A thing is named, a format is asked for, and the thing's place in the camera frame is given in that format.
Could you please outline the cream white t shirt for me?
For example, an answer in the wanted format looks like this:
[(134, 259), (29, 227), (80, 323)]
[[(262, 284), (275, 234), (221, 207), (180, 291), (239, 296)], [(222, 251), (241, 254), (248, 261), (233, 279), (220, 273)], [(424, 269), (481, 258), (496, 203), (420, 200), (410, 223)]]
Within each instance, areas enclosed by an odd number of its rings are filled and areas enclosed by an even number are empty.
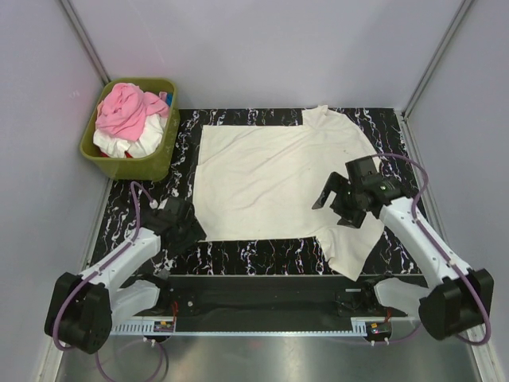
[(359, 278), (384, 227), (367, 216), (359, 229), (315, 209), (331, 173), (375, 152), (346, 115), (319, 106), (298, 126), (206, 126), (192, 203), (210, 241), (315, 237), (332, 270)]

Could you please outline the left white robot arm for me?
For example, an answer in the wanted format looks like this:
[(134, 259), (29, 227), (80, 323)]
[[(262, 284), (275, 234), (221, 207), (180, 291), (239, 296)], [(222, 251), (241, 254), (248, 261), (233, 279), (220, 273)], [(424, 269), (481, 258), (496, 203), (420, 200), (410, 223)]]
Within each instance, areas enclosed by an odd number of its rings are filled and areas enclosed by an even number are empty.
[(95, 265), (55, 282), (44, 332), (59, 349), (97, 352), (113, 328), (139, 313), (165, 314), (175, 304), (169, 282), (154, 275), (135, 275), (163, 249), (179, 255), (204, 240), (206, 233), (190, 201), (177, 197), (141, 219), (131, 238)]

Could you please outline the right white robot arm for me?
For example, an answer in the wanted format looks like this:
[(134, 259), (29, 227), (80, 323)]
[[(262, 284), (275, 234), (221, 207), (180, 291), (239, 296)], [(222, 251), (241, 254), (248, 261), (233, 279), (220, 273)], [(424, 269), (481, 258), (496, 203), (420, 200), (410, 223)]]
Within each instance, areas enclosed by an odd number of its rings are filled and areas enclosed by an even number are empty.
[(346, 163), (347, 174), (329, 174), (314, 209), (331, 198), (331, 210), (338, 224), (360, 228), (367, 217), (389, 228), (416, 261), (426, 285), (404, 283), (391, 276), (379, 276), (365, 283), (361, 306), (370, 315), (387, 308), (419, 319), (436, 340), (460, 337), (477, 326), (484, 327), (478, 340), (469, 345), (486, 345), (492, 336), (490, 310), (494, 279), (485, 269), (474, 270), (457, 255), (418, 211), (419, 195), (412, 196), (396, 177), (381, 174), (375, 156)]

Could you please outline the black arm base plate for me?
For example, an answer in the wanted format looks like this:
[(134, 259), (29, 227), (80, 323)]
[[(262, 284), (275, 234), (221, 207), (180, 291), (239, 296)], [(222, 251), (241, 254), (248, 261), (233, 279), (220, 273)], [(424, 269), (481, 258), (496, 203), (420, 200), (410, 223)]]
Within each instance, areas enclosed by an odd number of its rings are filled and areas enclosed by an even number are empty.
[(170, 275), (162, 280), (162, 301), (139, 316), (192, 317), (214, 310), (315, 310), (341, 317), (401, 316), (380, 305), (372, 285), (382, 276), (357, 281), (340, 275), (198, 276)]

